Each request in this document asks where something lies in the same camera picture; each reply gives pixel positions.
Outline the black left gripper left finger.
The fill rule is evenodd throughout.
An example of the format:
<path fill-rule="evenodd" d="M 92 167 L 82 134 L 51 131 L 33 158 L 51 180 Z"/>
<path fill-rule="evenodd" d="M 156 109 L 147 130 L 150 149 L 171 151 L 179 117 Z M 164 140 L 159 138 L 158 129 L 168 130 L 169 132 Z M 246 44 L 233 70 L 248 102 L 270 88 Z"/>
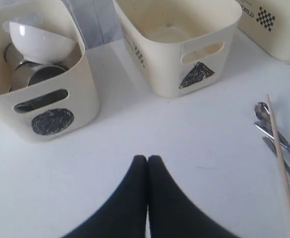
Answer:
<path fill-rule="evenodd" d="M 106 202 L 65 238 L 144 238 L 147 219 L 148 162 L 133 157 L 130 167 Z"/>

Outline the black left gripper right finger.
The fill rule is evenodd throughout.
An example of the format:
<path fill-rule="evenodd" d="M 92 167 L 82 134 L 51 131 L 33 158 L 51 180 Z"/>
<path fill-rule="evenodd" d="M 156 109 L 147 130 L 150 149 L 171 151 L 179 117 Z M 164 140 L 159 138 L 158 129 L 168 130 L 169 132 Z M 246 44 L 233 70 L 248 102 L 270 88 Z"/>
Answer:
<path fill-rule="evenodd" d="M 148 213 L 152 238 L 236 238 L 180 189 L 158 155 L 148 158 Z"/>

